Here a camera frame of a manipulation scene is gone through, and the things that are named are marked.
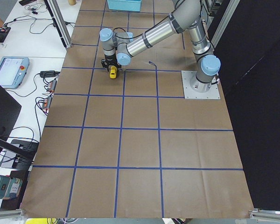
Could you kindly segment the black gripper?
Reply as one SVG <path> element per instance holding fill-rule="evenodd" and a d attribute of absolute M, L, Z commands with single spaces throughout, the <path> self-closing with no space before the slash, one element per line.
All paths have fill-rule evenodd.
<path fill-rule="evenodd" d="M 111 56 L 105 55 L 105 58 L 101 60 L 101 64 L 102 67 L 107 70 L 107 72 L 109 72 L 110 66 L 116 66 L 117 70 L 121 69 L 120 64 L 118 64 L 117 62 L 116 55 L 111 55 Z"/>

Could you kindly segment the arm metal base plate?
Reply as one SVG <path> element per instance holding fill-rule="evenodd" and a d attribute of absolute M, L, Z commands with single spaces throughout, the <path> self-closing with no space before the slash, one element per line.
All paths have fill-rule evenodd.
<path fill-rule="evenodd" d="M 220 93 L 216 79 L 204 84 L 197 80 L 197 71 L 182 70 L 182 85 L 185 99 L 194 100 L 220 100 Z"/>

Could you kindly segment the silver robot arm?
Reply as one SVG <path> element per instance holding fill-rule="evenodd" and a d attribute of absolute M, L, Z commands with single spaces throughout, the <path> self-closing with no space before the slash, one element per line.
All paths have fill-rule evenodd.
<path fill-rule="evenodd" d="M 197 72 L 191 78 L 191 89 L 199 93 L 208 92 L 217 81 L 221 62 L 214 55 L 214 49 L 205 32 L 199 0 L 175 0 L 174 10 L 153 27 L 134 36 L 132 32 L 104 28 L 99 32 L 103 47 L 102 67 L 109 70 L 112 66 L 121 68 L 131 63 L 131 59 L 173 35 L 188 32 L 192 52 L 196 59 Z"/>

